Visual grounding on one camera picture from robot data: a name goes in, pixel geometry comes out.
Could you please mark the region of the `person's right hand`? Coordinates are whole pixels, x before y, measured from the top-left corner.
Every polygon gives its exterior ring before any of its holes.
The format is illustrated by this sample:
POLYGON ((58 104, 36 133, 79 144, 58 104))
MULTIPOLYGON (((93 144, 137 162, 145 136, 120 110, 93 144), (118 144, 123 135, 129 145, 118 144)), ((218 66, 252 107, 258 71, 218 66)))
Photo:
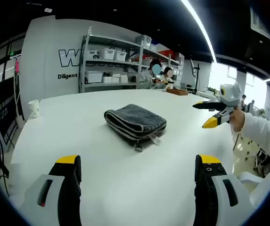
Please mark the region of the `person's right hand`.
POLYGON ((244 126, 245 123, 245 114, 240 109, 236 108, 231 114, 229 118, 229 123, 233 128, 234 132, 238 133, 244 126))

